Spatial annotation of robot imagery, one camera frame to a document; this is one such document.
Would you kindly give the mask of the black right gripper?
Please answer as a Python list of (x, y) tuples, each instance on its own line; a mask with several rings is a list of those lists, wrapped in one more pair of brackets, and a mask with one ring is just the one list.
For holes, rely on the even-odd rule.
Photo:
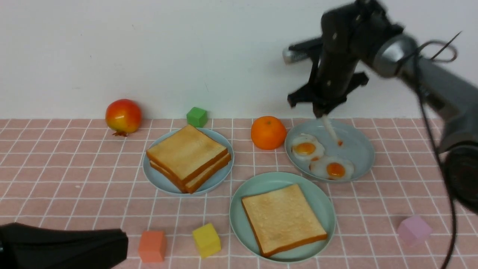
[(350, 51), (356, 19), (362, 12), (361, 7), (337, 7), (322, 15), (320, 60), (313, 62), (308, 82), (288, 95), (290, 107), (311, 103), (314, 115), (321, 118), (345, 103), (350, 92), (367, 85), (366, 74), (355, 73), (359, 59)]

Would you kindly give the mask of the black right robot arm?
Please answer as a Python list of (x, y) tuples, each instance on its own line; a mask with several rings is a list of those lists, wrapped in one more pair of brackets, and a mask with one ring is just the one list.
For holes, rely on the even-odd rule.
[(362, 62), (383, 78), (398, 78), (444, 121), (437, 151), (447, 153), (444, 182), (448, 193), (477, 213), (477, 87), (421, 55), (418, 45), (393, 24), (376, 0), (356, 0), (329, 10), (321, 18), (322, 35), (286, 48), (285, 63), (313, 62), (308, 82), (288, 95), (290, 107), (311, 103), (317, 118), (347, 101), (368, 77), (355, 72)]

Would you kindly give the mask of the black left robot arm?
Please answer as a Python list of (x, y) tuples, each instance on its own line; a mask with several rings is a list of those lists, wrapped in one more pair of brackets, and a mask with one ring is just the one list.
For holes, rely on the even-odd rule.
[(2, 269), (112, 269), (124, 262), (121, 229), (63, 231), (8, 223), (0, 229)]

